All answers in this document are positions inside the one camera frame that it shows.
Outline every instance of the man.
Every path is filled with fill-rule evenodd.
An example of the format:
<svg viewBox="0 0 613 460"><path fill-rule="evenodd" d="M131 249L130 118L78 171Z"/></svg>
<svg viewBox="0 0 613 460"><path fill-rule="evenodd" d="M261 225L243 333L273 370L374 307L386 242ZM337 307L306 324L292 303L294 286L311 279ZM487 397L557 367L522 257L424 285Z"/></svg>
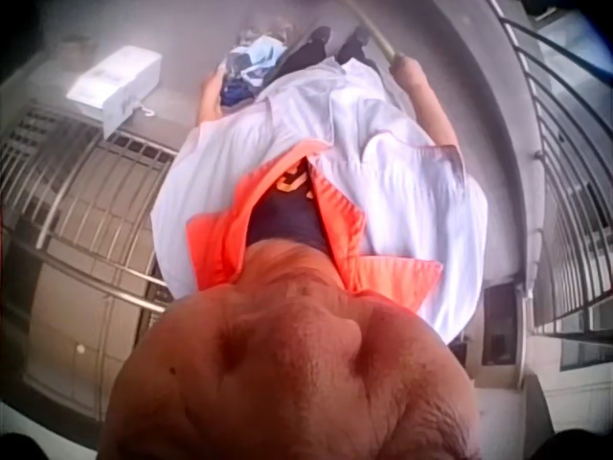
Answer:
<svg viewBox="0 0 613 460"><path fill-rule="evenodd" d="M115 383L101 459L479 458L448 343L481 289L486 202L420 66L390 101L329 28L256 103L222 74L152 212L175 298Z"/></svg>

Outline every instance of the metal railing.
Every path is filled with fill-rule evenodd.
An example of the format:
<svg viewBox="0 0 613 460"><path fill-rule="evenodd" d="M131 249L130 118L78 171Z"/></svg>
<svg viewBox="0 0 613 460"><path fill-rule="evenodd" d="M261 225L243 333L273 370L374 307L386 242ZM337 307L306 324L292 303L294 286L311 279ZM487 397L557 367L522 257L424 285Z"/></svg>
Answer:
<svg viewBox="0 0 613 460"><path fill-rule="evenodd" d="M491 4L532 93L546 176L533 333L613 345L611 74Z"/></svg>

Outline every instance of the building wall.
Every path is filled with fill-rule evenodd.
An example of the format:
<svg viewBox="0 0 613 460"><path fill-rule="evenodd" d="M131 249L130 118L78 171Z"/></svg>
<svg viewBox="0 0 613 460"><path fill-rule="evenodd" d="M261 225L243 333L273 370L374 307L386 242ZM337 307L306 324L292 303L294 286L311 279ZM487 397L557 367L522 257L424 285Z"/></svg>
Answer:
<svg viewBox="0 0 613 460"><path fill-rule="evenodd" d="M556 432L613 429L613 364L539 376Z"/></svg>
<svg viewBox="0 0 613 460"><path fill-rule="evenodd" d="M481 415L481 446L487 460L521 459L524 449L524 395L514 390L475 390Z"/></svg>

